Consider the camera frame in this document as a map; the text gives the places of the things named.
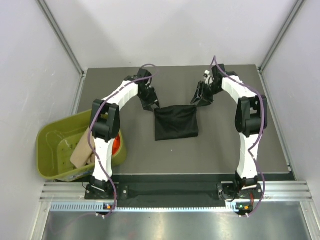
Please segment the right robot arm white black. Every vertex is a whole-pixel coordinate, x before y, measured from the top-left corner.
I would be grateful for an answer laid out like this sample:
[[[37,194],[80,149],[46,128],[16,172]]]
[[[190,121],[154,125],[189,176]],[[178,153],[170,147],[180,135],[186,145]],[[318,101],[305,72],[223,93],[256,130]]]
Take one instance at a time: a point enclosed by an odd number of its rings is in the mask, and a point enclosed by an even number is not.
[[[233,192],[245,198],[258,187],[256,163],[260,140],[268,126],[268,100],[244,84],[235,72],[225,72],[225,66],[218,64],[204,72],[191,103],[197,107],[209,106],[221,92],[228,93],[237,104],[234,123],[240,137],[240,157]]]

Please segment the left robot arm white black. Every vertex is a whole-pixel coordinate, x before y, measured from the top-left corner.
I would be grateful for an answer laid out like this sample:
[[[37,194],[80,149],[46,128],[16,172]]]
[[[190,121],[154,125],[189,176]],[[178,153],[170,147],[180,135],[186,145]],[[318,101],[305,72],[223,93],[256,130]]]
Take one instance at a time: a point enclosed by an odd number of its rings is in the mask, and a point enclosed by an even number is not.
[[[102,198],[116,195],[112,181],[112,151],[121,128],[120,111],[132,99],[138,97],[145,111],[160,107],[155,89],[151,86],[153,74],[141,67],[136,75],[127,76],[109,96],[96,99],[92,104],[88,145],[95,155],[95,167],[90,186]]]

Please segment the black t shirt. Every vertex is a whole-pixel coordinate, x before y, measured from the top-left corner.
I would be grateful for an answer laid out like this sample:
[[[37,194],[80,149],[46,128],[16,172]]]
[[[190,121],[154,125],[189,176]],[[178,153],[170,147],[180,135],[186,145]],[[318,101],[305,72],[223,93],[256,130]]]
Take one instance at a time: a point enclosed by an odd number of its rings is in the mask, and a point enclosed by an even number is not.
[[[197,107],[172,105],[154,110],[155,140],[194,138],[199,135]]]

